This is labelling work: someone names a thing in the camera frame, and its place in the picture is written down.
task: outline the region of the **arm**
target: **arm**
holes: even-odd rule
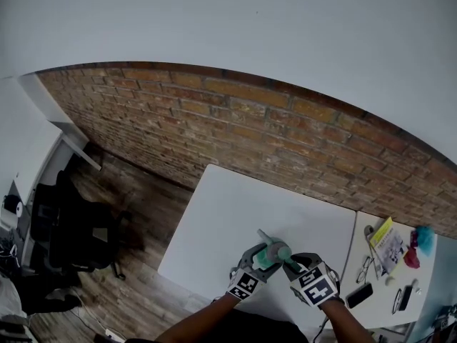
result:
[[[240,299],[231,294],[223,295],[219,300],[203,310],[185,318],[174,325],[156,342],[159,343],[193,343],[207,335],[238,303]]]
[[[361,326],[344,304],[329,300],[321,305],[322,311],[329,318],[338,343],[374,343],[368,330]]]

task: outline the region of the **smartphone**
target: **smartphone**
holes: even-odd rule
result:
[[[365,301],[373,294],[373,287],[371,283],[364,284],[361,288],[357,289],[354,292],[351,292],[346,297],[346,302],[348,303],[349,309],[356,307],[362,301]]]
[[[401,297],[400,306],[398,307],[398,310],[400,312],[404,311],[406,309],[406,307],[408,306],[408,301],[409,301],[409,297],[411,296],[411,291],[413,291],[412,286],[405,287],[405,291],[403,292],[403,296]]]

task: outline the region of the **power strip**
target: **power strip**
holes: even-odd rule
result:
[[[105,331],[105,335],[111,339],[111,340],[114,340],[115,342],[119,342],[119,343],[124,343],[125,342],[125,339],[122,339],[120,338],[119,335],[117,335],[116,333],[113,333],[111,330],[107,329]]]

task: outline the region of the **wooden floor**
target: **wooden floor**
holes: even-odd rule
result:
[[[126,338],[155,339],[208,304],[157,274],[192,192],[99,150],[92,149],[89,155],[102,164],[102,170],[78,161],[70,171],[74,184],[85,199],[110,204],[114,216],[121,210],[131,212],[127,236],[140,235],[143,247],[119,252],[125,282],[109,268],[80,273],[83,287],[76,293],[86,308],[37,314],[31,330],[40,342],[92,342],[95,332],[104,333],[101,326]]]

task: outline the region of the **dark shirt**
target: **dark shirt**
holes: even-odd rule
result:
[[[126,343],[151,342],[128,339]],[[260,315],[233,310],[200,343],[293,342],[308,343],[300,329],[290,322],[278,322]]]

